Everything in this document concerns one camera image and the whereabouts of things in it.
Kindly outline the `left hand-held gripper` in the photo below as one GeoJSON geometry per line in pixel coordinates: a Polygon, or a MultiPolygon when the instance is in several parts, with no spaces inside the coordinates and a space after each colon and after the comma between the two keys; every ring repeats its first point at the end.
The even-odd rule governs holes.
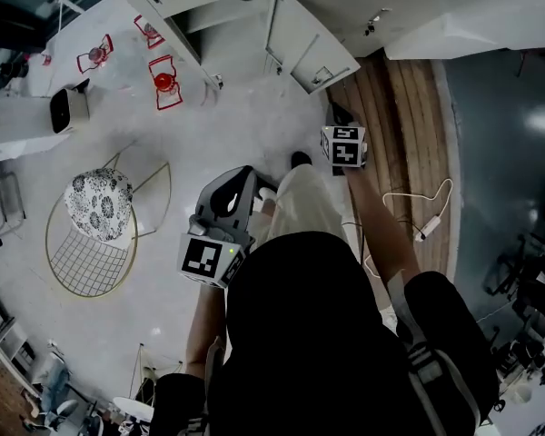
{"type": "Polygon", "coordinates": [[[225,289],[246,259],[254,238],[248,223],[256,193],[276,199],[277,188],[251,166],[229,170],[201,191],[189,229],[181,237],[177,270],[211,287],[225,289]]]}

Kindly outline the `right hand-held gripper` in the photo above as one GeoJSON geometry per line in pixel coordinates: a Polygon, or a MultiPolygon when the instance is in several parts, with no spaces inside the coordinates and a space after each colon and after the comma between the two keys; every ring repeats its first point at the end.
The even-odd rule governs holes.
{"type": "Polygon", "coordinates": [[[321,129],[322,153],[333,176],[343,176],[345,169],[362,169],[367,161],[366,129],[347,110],[329,102],[326,125],[321,129]]]}

